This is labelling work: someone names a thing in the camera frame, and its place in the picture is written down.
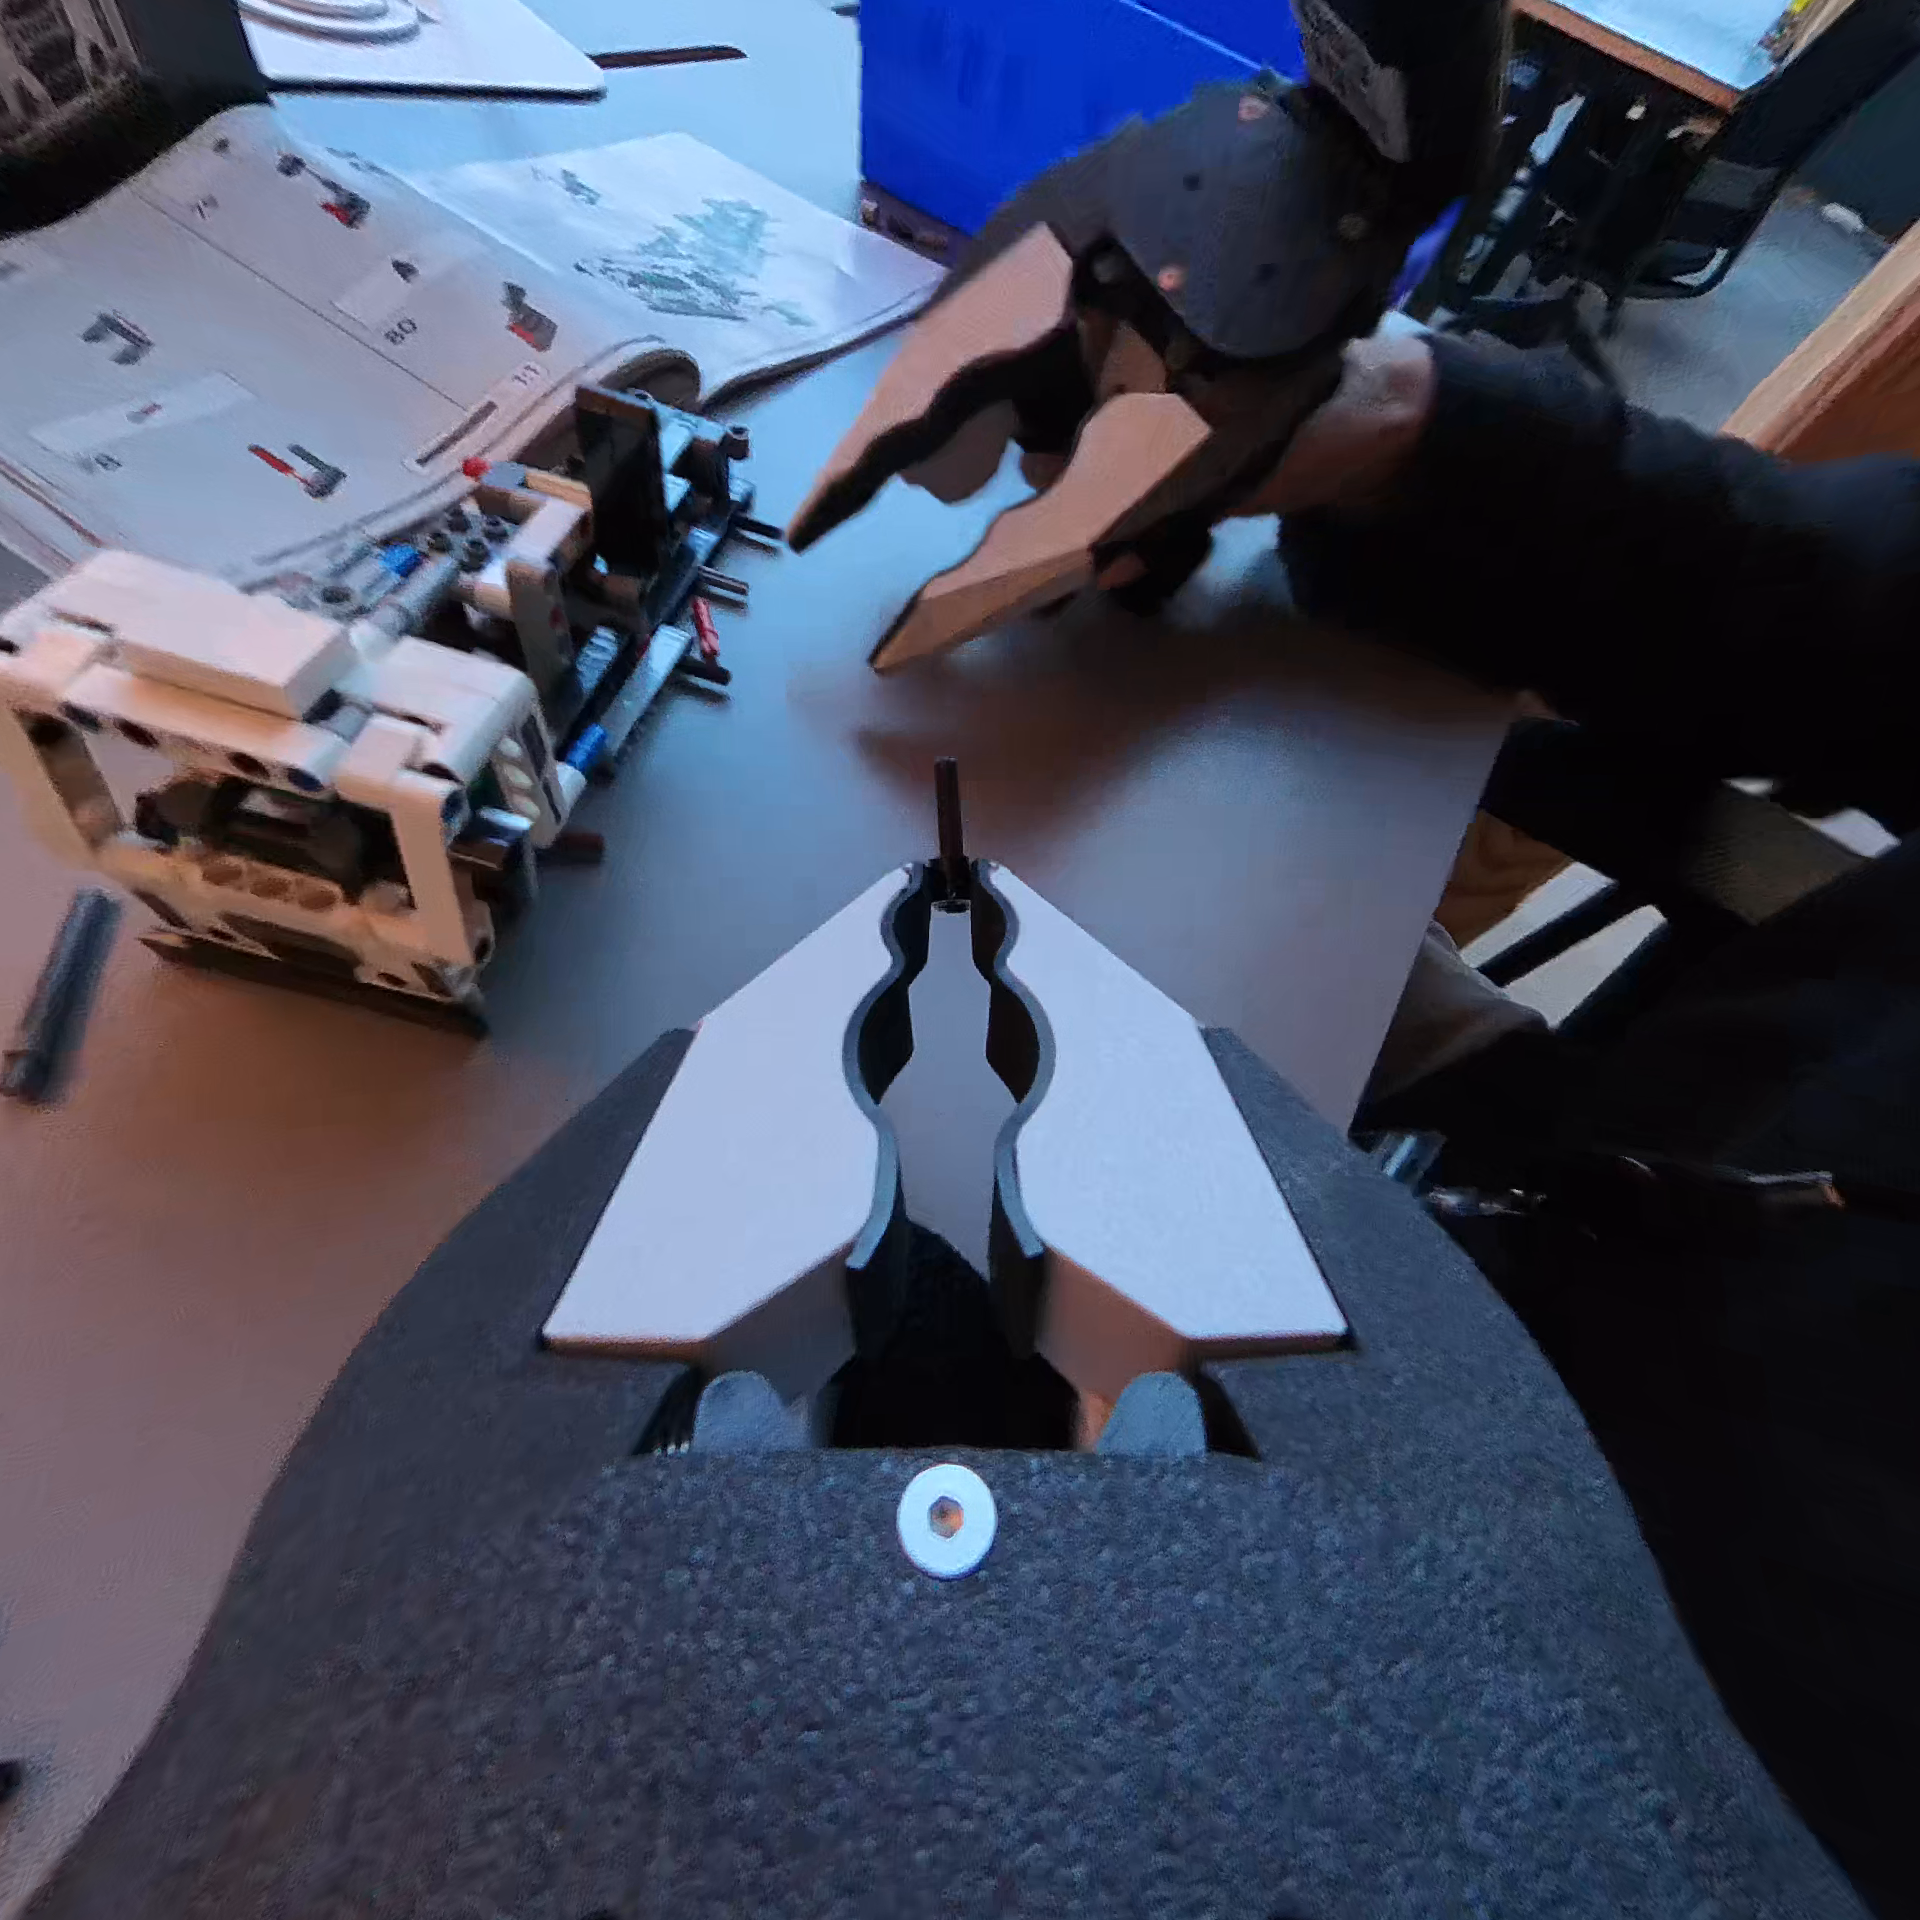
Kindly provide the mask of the black office chair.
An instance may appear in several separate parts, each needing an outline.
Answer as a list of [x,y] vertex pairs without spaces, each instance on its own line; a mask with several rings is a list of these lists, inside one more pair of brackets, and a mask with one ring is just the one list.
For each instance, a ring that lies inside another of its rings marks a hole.
[[1406,312],[1609,371],[1623,306],[1709,290],[1823,138],[1833,49],[1810,14],[1791,7],[1761,81],[1734,84],[1569,5],[1514,5],[1492,172]]

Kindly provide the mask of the white board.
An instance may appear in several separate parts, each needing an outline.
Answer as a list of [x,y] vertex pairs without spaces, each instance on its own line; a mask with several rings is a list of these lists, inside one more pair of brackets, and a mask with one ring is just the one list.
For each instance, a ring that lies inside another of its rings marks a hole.
[[239,2],[284,96],[594,102],[604,72],[522,2]]

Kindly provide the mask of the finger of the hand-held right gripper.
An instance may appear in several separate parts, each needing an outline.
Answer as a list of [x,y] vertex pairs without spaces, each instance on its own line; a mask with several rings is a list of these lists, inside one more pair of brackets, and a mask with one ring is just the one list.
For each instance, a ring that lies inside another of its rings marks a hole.
[[890,675],[1090,586],[1104,548],[1135,539],[1190,489],[1214,425],[1175,393],[1106,398],[1051,485],[1005,508],[936,573],[871,655]]
[[1055,230],[1031,225],[951,280],[814,477],[787,546],[809,548],[896,478],[960,504],[995,478],[1009,447],[1060,450],[1085,414],[1073,279]]

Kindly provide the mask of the person's right forearm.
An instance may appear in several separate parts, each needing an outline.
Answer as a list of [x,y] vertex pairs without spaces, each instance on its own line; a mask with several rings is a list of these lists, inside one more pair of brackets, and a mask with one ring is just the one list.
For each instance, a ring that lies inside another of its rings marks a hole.
[[1386,500],[1282,518],[1304,612],[1659,759],[1915,830],[1915,458],[1796,465],[1560,355],[1432,350]]

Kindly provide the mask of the blue plastic bin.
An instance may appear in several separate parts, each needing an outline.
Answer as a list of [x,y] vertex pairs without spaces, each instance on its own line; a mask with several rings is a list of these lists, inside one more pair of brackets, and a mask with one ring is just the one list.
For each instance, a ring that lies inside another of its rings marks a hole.
[[860,166],[966,236],[1026,227],[1073,300],[1282,355],[1385,310],[1497,132],[1501,2],[863,5]]

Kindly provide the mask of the white lego truck model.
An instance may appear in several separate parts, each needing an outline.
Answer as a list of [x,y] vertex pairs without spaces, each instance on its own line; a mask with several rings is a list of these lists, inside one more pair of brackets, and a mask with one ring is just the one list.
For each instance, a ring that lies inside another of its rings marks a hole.
[[6,612],[6,774],[170,965],[479,1037],[485,977],[669,683],[724,691],[709,592],[753,433],[579,386],[560,465],[264,589],[108,548]]

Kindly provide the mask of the wooden desk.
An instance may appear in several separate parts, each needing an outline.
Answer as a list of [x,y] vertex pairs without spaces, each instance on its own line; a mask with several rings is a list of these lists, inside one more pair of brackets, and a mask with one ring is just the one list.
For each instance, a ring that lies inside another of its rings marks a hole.
[[1511,2],[1554,31],[1706,108],[1733,109],[1855,2]]

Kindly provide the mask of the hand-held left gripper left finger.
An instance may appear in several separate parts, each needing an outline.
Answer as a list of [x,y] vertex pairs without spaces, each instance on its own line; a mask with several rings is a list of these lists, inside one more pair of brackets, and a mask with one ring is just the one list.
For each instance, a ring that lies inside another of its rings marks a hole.
[[845,1046],[893,952],[885,870],[698,1026],[545,1321],[563,1353],[757,1374],[814,1395],[855,1353],[847,1257],[881,1127]]

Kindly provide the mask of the dark loose axle piece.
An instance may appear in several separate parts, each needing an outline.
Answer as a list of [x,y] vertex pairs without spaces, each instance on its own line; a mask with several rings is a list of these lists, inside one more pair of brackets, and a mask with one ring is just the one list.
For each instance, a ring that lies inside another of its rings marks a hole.
[[41,1106],[62,1093],[118,938],[120,912],[120,900],[104,888],[74,895],[6,1042],[6,1100]]

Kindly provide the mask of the lego instruction booklet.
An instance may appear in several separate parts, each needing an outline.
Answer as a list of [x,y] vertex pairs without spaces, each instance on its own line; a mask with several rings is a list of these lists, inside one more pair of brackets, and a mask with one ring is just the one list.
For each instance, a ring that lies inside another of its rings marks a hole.
[[255,586],[524,457],[578,386],[700,414],[939,282],[688,132],[410,178],[234,108],[6,241],[6,548]]

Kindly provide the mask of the lego set box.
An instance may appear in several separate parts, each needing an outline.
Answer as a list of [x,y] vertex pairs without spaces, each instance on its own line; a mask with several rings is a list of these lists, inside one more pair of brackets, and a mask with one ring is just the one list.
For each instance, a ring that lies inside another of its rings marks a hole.
[[234,2],[6,2],[4,236],[90,205],[220,109],[269,98]]

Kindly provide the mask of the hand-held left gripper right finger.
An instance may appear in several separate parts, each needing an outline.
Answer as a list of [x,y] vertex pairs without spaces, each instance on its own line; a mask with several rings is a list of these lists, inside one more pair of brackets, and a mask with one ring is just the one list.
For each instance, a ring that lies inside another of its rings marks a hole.
[[1183,1006],[1010,866],[974,866],[995,1135],[991,1290],[1081,1395],[1351,1336],[1276,1171]]

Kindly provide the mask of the person's right hand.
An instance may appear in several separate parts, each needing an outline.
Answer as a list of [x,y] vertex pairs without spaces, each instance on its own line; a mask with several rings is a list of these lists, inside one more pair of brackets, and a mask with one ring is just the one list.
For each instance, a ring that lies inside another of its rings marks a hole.
[[1427,433],[1435,390],[1427,331],[1348,341],[1331,398],[1293,433],[1262,492],[1262,511],[1282,518],[1363,514],[1386,500]]

